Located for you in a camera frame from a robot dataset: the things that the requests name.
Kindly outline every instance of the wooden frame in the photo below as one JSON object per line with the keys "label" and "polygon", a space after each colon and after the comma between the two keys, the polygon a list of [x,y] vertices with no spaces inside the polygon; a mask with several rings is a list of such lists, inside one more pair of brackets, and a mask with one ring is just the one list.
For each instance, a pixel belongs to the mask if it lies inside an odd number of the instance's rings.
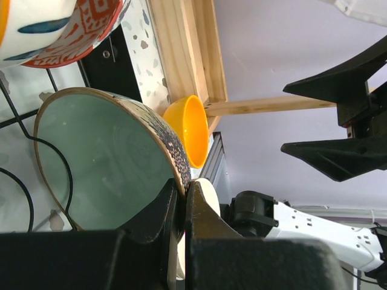
{"label": "wooden frame", "polygon": [[223,115],[336,105],[296,95],[228,102],[213,0],[148,0],[148,5],[171,100],[199,96],[210,134]]}
{"label": "wooden frame", "polygon": [[[213,0],[148,0],[172,101],[197,95],[226,102],[227,89]],[[208,118],[210,134],[220,116]]]}

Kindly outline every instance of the orange plastic bowl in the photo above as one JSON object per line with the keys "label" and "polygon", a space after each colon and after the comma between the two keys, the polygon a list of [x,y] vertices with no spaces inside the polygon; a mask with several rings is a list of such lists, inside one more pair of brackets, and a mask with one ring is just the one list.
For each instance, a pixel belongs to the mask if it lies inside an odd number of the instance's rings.
{"label": "orange plastic bowl", "polygon": [[202,168],[208,154],[209,130],[201,100],[195,95],[182,98],[167,108],[163,118],[183,143],[190,166]]}

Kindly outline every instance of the ceramic bowl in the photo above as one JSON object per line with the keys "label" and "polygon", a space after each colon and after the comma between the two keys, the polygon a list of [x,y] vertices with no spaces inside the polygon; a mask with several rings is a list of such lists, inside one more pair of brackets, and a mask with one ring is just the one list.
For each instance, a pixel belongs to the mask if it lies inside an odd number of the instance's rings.
{"label": "ceramic bowl", "polygon": [[207,159],[209,129],[201,100],[192,95],[171,104],[163,118],[175,130],[187,152],[189,164],[202,168]]}
{"label": "ceramic bowl", "polygon": [[20,65],[55,42],[76,0],[0,0],[0,68]]}
{"label": "ceramic bowl", "polygon": [[[169,178],[175,178],[181,196],[188,190],[189,163],[175,132],[129,98],[90,88],[61,90],[37,113],[34,136],[55,145],[70,165],[69,214],[80,229],[118,228],[153,201]],[[36,143],[35,150],[44,181],[63,210],[69,186],[63,162],[44,144]]]}
{"label": "ceramic bowl", "polygon": [[77,0],[61,37],[25,65],[58,68],[80,60],[109,36],[127,7],[128,0]]}

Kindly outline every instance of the red pattern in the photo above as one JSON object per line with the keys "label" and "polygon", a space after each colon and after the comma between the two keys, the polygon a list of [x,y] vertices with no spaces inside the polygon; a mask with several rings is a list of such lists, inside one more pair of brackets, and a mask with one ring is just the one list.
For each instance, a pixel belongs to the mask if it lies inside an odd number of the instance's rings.
{"label": "red pattern", "polygon": [[106,38],[117,21],[123,0],[77,0],[61,37],[25,66],[57,68],[87,56]]}

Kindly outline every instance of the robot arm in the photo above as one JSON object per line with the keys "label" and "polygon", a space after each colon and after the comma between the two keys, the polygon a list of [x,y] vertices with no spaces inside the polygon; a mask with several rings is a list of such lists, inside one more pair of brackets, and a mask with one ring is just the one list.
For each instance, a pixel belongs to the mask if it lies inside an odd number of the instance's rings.
{"label": "robot arm", "polygon": [[241,192],[222,218],[244,237],[318,239],[336,257],[387,289],[387,228],[356,228],[295,210],[262,193]]}
{"label": "robot arm", "polygon": [[274,205],[274,219],[278,226],[270,230],[267,239],[319,239],[330,246],[339,260],[363,272],[384,264],[383,248],[374,230],[328,221],[281,202]]}

